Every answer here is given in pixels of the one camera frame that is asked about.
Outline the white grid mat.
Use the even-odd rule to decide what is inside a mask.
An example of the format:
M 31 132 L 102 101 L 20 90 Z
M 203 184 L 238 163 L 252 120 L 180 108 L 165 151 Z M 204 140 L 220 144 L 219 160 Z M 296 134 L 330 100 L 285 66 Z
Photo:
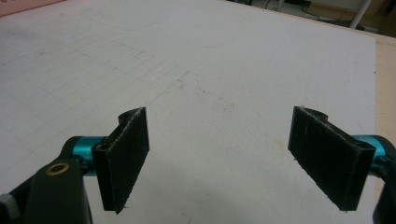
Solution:
M 375 182 L 339 210 L 288 149 L 295 106 L 375 132 L 375 40 L 220 0 L 66 0 L 0 18 L 0 194 L 75 135 L 145 107 L 150 150 L 94 224 L 372 224 Z

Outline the pink plastic basket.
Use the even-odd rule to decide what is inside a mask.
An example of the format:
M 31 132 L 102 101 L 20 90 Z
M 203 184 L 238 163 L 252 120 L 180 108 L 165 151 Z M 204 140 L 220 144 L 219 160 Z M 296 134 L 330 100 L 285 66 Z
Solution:
M 0 17 L 62 1 L 64 0 L 0 0 Z

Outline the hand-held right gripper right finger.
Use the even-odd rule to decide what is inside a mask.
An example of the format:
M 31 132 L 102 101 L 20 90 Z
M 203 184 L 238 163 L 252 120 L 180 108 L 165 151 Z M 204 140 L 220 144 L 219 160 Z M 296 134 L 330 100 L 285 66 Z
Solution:
M 349 135 L 314 109 L 293 108 L 288 149 L 317 186 L 342 211 L 355 211 L 368 175 L 385 175 L 388 140 Z

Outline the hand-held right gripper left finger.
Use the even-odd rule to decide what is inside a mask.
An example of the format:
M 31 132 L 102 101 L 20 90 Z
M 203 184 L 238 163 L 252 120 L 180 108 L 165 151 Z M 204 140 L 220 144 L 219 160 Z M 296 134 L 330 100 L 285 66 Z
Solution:
M 147 111 L 139 107 L 118 116 L 109 136 L 81 136 L 73 155 L 97 177 L 105 211 L 119 214 L 127 203 L 149 153 Z

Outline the white metal stand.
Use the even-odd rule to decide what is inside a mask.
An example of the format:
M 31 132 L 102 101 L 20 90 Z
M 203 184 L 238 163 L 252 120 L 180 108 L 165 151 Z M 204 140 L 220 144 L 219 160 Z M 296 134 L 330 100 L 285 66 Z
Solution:
M 358 8 L 356 15 L 354 16 L 353 20 L 349 24 L 349 28 L 356 29 L 361 21 L 363 15 L 365 14 L 367 8 L 370 6 L 373 0 L 361 0 L 361 4 Z

